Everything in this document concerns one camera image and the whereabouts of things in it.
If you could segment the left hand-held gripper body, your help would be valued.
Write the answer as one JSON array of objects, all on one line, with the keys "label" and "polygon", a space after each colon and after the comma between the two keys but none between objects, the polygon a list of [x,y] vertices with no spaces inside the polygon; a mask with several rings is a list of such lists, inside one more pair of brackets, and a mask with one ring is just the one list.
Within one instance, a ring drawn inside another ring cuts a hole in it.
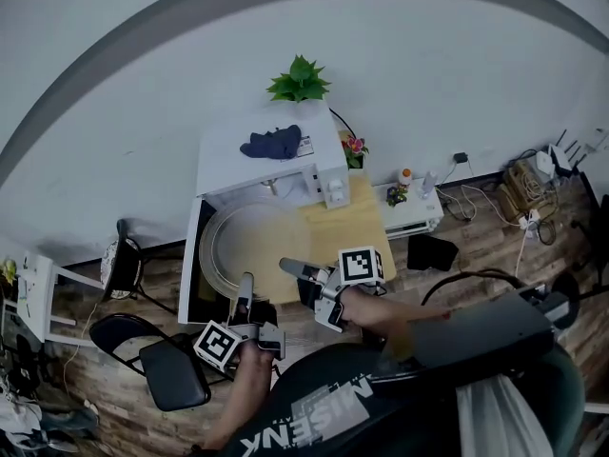
[{"label": "left hand-held gripper body", "polygon": [[217,369],[227,369],[239,346],[247,341],[285,358],[285,332],[278,327],[277,312],[268,302],[253,302],[249,308],[239,303],[226,324],[210,321],[194,344],[195,353]]}]

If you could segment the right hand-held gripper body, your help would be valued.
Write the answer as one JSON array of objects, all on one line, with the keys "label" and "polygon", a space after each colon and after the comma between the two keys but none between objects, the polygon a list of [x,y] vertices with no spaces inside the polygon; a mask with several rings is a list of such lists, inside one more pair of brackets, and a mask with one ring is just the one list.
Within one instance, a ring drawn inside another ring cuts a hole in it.
[{"label": "right hand-held gripper body", "polygon": [[338,252],[338,261],[320,271],[317,283],[297,279],[301,302],[311,308],[315,321],[342,332],[344,304],[342,293],[347,288],[361,288],[365,293],[383,294],[384,269],[380,253],[373,247],[347,248]]}]

